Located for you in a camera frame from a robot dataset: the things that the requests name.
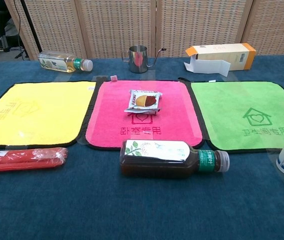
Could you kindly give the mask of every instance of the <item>food wrapper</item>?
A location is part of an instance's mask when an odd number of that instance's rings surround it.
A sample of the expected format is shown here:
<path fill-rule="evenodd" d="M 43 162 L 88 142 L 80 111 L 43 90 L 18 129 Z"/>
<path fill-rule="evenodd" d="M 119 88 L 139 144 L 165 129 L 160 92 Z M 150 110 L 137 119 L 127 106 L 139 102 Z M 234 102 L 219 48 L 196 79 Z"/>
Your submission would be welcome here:
<path fill-rule="evenodd" d="M 155 115 L 160 108 L 158 106 L 162 93 L 159 91 L 131 90 L 131 98 L 127 113 Z"/>

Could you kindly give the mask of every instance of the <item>clear plastic bottle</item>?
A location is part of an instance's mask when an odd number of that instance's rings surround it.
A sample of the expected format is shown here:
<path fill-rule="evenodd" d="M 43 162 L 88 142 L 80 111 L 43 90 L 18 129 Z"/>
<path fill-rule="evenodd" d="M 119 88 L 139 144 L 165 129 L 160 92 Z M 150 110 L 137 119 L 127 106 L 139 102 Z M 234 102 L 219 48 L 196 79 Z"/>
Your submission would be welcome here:
<path fill-rule="evenodd" d="M 183 141 L 127 140 L 120 152 L 126 176 L 187 178 L 195 172 L 226 172 L 225 151 L 196 150 Z"/>
<path fill-rule="evenodd" d="M 93 69 L 91 60 L 75 57 L 72 54 L 58 51 L 43 51 L 39 54 L 39 61 L 43 68 L 66 73 L 76 70 L 88 71 Z"/>

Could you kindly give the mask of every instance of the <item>stainless steel pitcher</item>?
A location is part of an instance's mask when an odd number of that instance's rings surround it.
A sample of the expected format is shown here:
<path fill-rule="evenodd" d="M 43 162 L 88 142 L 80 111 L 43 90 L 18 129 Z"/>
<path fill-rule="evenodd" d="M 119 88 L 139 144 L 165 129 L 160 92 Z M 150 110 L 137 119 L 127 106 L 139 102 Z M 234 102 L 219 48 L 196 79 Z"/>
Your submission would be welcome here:
<path fill-rule="evenodd" d="M 129 48 L 129 51 L 128 51 L 129 60 L 124 59 L 124 52 L 122 52 L 122 60 L 123 62 L 128 63 L 129 70 L 131 72 L 141 74 L 141 73 L 146 72 L 148 68 L 151 68 L 155 65 L 157 56 L 160 53 L 160 51 L 166 51 L 166 48 L 162 48 L 157 52 L 156 58 L 152 65 L 148 65 L 147 47 L 142 46 L 142 45 L 135 45 Z"/>

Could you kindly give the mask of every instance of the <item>pink towel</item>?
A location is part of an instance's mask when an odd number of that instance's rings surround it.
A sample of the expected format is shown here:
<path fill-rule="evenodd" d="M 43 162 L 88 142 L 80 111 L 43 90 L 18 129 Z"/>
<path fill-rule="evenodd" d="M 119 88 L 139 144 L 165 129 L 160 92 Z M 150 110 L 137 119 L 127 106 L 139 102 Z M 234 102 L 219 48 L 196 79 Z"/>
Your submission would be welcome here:
<path fill-rule="evenodd" d="M 124 112 L 130 90 L 163 93 L 157 115 Z M 120 148 L 127 139 L 202 142 L 202 132 L 185 84 L 177 81 L 119 80 L 104 82 L 98 92 L 86 140 L 95 147 Z"/>

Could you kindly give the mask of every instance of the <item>blue tabletop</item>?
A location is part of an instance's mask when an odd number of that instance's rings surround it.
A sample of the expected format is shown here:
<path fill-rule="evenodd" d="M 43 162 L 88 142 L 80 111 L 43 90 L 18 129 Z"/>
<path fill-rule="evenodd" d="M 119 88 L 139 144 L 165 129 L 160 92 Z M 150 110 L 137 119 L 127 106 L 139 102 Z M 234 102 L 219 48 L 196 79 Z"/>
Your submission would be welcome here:
<path fill-rule="evenodd" d="M 15 83 L 91 81 L 100 75 L 270 81 L 284 87 L 284 55 L 257 56 L 251 70 L 228 77 L 187 72 L 183 62 L 189 58 L 159 58 L 142 74 L 129 72 L 121 59 L 93 59 L 91 73 L 50 71 L 37 61 L 0 62 L 0 96 Z M 63 167 L 0 173 L 0 240 L 284 239 L 284 176 L 274 164 L 277 153 L 231 154 L 226 173 L 174 180 L 122 176 L 117 151 L 79 143 L 68 149 Z"/>

